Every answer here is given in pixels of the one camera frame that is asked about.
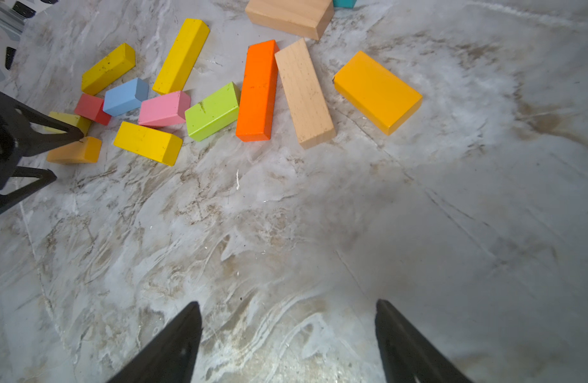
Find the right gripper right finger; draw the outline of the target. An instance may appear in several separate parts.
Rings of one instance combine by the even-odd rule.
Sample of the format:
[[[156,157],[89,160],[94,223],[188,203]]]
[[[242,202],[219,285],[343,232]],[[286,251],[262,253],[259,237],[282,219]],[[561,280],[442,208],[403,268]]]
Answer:
[[[386,381],[471,383],[385,299],[376,303],[375,333]]]

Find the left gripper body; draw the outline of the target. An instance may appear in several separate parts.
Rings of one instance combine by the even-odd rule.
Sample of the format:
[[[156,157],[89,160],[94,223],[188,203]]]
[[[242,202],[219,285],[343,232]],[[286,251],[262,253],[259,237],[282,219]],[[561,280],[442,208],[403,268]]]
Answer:
[[[21,158],[14,132],[19,126],[21,115],[15,107],[15,100],[0,92],[0,190],[12,177]]]

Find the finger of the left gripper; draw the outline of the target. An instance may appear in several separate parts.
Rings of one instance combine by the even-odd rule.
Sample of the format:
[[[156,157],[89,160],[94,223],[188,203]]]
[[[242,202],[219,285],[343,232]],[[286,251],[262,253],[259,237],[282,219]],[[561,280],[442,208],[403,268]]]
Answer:
[[[14,139],[15,149],[22,156],[36,156],[85,137],[79,128],[20,102],[13,107],[13,118],[14,122],[8,130]]]
[[[0,215],[9,210],[14,205],[20,203],[25,198],[40,191],[42,188],[52,184],[57,180],[56,175],[49,169],[33,169],[27,167],[17,167],[12,175],[13,178],[36,178],[28,185],[23,186],[6,195],[0,194]]]

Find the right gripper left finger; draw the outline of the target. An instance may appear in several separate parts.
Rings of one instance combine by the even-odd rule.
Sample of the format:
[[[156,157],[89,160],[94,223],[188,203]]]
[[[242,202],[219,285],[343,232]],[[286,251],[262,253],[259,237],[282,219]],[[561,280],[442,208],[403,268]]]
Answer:
[[[111,382],[190,382],[202,336],[197,302],[188,304]]]

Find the orange-yellow long block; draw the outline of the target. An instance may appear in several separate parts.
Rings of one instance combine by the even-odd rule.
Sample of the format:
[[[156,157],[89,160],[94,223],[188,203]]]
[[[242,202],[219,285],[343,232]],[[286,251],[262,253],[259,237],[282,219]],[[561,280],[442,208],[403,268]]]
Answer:
[[[48,152],[46,161],[52,164],[95,164],[102,148],[102,141],[85,137]]]

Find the red block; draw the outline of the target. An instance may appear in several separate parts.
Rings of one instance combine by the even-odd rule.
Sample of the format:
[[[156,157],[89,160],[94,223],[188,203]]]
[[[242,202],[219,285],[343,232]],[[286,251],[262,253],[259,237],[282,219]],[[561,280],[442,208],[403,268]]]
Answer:
[[[103,110],[105,100],[89,94],[82,94],[74,112],[98,124],[107,126],[111,116]]]

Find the lime green block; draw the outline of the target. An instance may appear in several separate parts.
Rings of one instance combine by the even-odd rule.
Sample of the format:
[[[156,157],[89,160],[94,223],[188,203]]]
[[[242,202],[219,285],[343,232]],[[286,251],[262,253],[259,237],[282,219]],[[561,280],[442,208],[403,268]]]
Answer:
[[[234,82],[185,111],[188,136],[200,142],[237,121],[241,91]]]

